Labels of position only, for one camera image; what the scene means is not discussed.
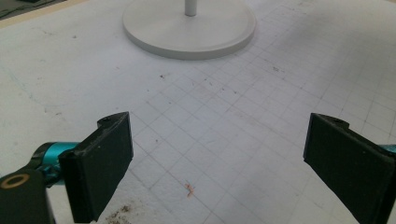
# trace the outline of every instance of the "white round base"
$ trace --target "white round base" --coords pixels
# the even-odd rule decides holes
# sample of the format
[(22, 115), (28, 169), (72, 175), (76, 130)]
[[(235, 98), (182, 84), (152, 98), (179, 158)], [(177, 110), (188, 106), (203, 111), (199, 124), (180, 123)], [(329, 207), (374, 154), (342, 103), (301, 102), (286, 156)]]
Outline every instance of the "white round base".
[(243, 0), (198, 0), (197, 14), (185, 15), (184, 0), (134, 0), (123, 25), (140, 48), (167, 58), (204, 60), (245, 47), (256, 19)]

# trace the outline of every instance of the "grid pattern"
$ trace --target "grid pattern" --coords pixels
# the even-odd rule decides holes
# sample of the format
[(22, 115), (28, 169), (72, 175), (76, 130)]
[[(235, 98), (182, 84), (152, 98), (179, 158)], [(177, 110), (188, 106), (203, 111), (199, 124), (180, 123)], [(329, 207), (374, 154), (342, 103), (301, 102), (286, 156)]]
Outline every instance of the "grid pattern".
[[(130, 111), (134, 160), (125, 184), (141, 182), (180, 223), (357, 223), (303, 162), (304, 141), (316, 112), (349, 122), (375, 143), (396, 142), (394, 4), (247, 0), (258, 27), (245, 49), (183, 62), (140, 50), (114, 25), (130, 1), (99, 2), (0, 30), (0, 45), (9, 46), (0, 61), (3, 102), (9, 96), (30, 116), (52, 118), (59, 131), (48, 128), (48, 136)], [(1, 111), (8, 119), (18, 114)], [(11, 155), (19, 136), (0, 122)]]

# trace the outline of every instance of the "metal pole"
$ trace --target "metal pole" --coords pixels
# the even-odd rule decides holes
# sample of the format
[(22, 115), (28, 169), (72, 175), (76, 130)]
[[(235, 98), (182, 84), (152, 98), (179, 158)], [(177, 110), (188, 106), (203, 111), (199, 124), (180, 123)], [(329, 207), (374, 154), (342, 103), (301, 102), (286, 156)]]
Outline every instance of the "metal pole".
[(186, 16), (193, 17), (197, 14), (197, 0), (185, 0)]

